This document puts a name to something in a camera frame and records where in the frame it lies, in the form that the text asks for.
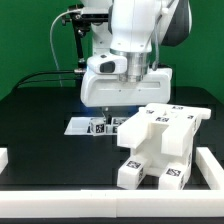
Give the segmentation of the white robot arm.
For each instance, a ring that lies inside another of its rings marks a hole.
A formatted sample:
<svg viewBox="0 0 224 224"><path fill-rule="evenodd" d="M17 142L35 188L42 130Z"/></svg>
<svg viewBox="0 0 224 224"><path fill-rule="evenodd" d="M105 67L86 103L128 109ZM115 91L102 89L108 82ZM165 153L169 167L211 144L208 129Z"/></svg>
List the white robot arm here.
<svg viewBox="0 0 224 224"><path fill-rule="evenodd" d="M161 68L161 46L177 46L190 34L189 0L82 0L91 23L93 55L81 85L87 107L143 106L170 99L172 70Z"/></svg>

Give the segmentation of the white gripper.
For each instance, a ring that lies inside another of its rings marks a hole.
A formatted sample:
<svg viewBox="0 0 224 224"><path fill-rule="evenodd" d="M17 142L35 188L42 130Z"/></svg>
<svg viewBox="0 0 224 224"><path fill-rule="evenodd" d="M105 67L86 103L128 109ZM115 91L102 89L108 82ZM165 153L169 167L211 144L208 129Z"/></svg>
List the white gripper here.
<svg viewBox="0 0 224 224"><path fill-rule="evenodd" d="M167 103L171 93L171 68L147 67L139 81L121 80L128 70L124 56L111 53L95 55L87 60L81 86L81 101L87 107L102 107L106 123L112 122L108 107Z"/></svg>

